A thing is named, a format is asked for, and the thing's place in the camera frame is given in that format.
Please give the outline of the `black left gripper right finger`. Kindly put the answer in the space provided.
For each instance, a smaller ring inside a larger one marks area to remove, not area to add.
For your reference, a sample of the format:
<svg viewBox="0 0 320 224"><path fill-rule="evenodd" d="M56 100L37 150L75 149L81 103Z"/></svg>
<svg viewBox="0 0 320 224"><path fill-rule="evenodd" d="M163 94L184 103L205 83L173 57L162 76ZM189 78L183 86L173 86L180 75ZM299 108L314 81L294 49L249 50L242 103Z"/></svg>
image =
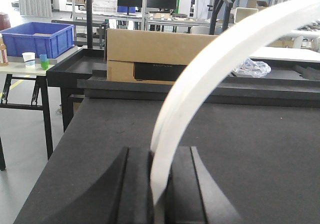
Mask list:
<svg viewBox="0 0 320 224"><path fill-rule="evenodd" d="M166 224L242 224L195 146L175 152L165 192Z"/></svg>

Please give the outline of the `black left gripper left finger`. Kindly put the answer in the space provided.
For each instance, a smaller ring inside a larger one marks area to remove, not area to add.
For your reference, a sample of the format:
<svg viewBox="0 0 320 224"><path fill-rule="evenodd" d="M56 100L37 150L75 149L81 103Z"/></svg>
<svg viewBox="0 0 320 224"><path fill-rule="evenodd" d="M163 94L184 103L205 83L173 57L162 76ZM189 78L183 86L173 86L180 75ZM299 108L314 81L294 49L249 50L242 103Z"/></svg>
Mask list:
<svg viewBox="0 0 320 224"><path fill-rule="evenodd" d="M124 147L110 167L79 197L44 224L152 224L150 150Z"/></svg>

